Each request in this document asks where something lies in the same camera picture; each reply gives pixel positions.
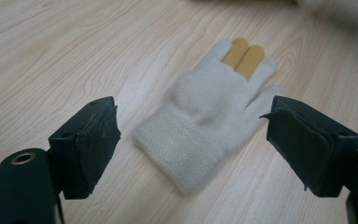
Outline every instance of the white glove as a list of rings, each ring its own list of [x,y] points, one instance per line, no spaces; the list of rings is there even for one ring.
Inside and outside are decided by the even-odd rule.
[[[247,80],[222,63],[230,49],[229,40],[215,45],[193,71],[178,78],[168,91],[170,101],[134,133],[184,194],[210,180],[225,157],[242,148],[264,122],[259,117],[269,112],[273,96],[285,93],[272,86],[254,99],[277,64],[265,58]]]

